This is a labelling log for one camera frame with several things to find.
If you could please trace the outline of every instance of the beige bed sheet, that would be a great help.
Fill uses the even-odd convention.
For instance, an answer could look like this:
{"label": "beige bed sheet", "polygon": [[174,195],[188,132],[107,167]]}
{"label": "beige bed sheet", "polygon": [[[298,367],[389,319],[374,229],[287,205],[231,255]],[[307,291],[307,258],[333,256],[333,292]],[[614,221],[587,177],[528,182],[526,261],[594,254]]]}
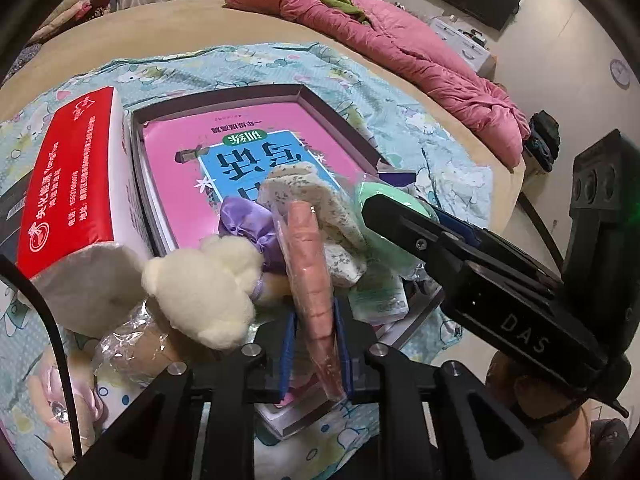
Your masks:
{"label": "beige bed sheet", "polygon": [[273,16],[225,9],[224,0],[174,0],[103,16],[47,42],[38,55],[0,89],[0,120],[13,117],[31,100],[72,76],[117,57],[140,58],[190,52],[218,44],[318,41],[347,54],[421,102],[477,163],[494,172],[490,228],[501,233],[511,217],[524,162],[505,168],[470,130],[414,85],[360,54],[311,30]]}

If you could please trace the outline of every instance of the logo on red package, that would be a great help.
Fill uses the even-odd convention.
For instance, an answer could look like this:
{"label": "logo on red package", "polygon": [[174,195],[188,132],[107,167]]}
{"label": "logo on red package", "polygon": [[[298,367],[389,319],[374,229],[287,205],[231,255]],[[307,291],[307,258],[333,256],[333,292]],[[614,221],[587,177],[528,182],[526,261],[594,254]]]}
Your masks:
{"label": "logo on red package", "polygon": [[36,222],[29,228],[29,248],[32,253],[37,253],[44,244],[47,243],[49,238],[49,224],[41,222],[36,225]]}
{"label": "logo on red package", "polygon": [[84,99],[78,101],[76,103],[76,108],[74,108],[74,120],[77,121],[82,113],[94,103],[95,101],[92,101],[89,96],[85,96]]}

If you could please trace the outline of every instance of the purple ribbon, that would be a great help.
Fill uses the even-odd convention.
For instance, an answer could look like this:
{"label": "purple ribbon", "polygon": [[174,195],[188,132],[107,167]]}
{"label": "purple ribbon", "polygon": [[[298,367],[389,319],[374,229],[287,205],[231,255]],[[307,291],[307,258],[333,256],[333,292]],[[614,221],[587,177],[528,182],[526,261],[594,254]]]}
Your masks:
{"label": "purple ribbon", "polygon": [[284,272],[284,257],[267,208],[240,196],[225,196],[218,231],[221,236],[243,236],[251,241],[264,256],[262,270]]}

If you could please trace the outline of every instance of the pink comforter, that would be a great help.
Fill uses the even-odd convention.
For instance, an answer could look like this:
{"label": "pink comforter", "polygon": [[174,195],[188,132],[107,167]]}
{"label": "pink comforter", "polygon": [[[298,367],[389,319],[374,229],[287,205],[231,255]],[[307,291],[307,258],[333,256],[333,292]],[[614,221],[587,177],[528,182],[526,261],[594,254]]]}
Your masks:
{"label": "pink comforter", "polygon": [[335,38],[414,83],[469,128],[508,168],[520,162],[529,125],[509,96],[476,73],[421,20],[382,0],[352,0],[372,27],[318,0],[226,0]]}

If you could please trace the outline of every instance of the metal screw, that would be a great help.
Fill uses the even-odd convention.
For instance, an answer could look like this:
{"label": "metal screw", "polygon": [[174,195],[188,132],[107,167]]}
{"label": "metal screw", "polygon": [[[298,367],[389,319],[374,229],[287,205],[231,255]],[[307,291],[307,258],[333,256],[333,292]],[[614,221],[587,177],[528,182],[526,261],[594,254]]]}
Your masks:
{"label": "metal screw", "polygon": [[182,375],[187,371],[187,363],[176,361],[175,363],[171,363],[170,365],[168,365],[166,371],[171,375]]}
{"label": "metal screw", "polygon": [[462,372],[458,368],[458,363],[456,361],[449,361],[443,365],[444,370],[453,375],[454,377],[458,377]]}
{"label": "metal screw", "polygon": [[369,347],[369,352],[376,357],[384,357],[389,353],[389,347],[383,343],[375,343]]}
{"label": "metal screw", "polygon": [[262,347],[257,343],[249,343],[242,347],[242,354],[247,357],[256,357],[260,352],[262,352]]}

